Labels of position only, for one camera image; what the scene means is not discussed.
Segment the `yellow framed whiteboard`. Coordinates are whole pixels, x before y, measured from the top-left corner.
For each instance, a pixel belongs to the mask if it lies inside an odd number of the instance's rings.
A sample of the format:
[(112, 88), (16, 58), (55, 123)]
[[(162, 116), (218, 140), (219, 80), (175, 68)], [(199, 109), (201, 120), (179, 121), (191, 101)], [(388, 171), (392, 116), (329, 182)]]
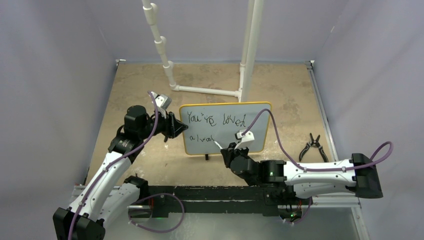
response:
[(267, 101), (184, 104), (179, 108), (180, 121), (188, 126), (183, 132), (188, 155), (219, 154), (236, 142), (236, 133), (252, 124), (263, 109), (272, 109)]

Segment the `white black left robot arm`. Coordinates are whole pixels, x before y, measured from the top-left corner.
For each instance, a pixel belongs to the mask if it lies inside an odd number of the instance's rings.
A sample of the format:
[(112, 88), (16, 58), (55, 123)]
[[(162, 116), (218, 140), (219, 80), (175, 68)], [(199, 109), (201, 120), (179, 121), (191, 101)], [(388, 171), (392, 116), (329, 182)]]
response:
[(188, 126), (176, 119), (173, 112), (149, 115), (144, 106), (127, 109), (124, 124), (111, 141), (102, 165), (83, 192), (67, 207), (53, 214), (56, 237), (59, 240), (102, 240), (106, 227), (131, 204), (142, 205), (149, 199), (167, 196), (150, 194), (148, 182), (137, 176), (128, 177), (118, 192), (111, 194), (115, 183), (132, 165), (145, 144), (155, 135), (174, 139)]

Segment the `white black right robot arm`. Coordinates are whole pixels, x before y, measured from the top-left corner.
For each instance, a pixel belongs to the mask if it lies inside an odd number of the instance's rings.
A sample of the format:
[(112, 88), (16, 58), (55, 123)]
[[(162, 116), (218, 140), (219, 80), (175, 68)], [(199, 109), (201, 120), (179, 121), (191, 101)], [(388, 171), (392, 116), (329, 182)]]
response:
[(362, 153), (353, 153), (349, 159), (335, 162), (257, 162), (248, 155), (248, 148), (238, 149), (234, 142), (220, 153), (226, 168), (248, 186), (281, 189), (280, 196), (288, 204), (330, 193), (354, 193), (363, 199), (383, 197), (376, 165)]

